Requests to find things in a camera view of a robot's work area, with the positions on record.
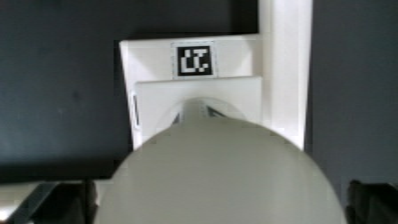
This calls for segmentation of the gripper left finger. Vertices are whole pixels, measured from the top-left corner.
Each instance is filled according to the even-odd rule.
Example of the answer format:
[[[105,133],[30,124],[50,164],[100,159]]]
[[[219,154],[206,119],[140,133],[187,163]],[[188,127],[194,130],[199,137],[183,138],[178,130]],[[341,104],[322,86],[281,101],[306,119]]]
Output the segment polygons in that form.
[[[44,182],[0,224],[94,224],[94,216],[94,182]]]

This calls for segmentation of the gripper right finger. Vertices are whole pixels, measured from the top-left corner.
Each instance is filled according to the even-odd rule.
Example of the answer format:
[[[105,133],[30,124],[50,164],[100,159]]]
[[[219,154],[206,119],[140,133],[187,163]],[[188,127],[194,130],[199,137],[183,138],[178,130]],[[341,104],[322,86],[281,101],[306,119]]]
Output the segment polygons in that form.
[[[398,186],[354,180],[347,193],[347,223],[398,224]]]

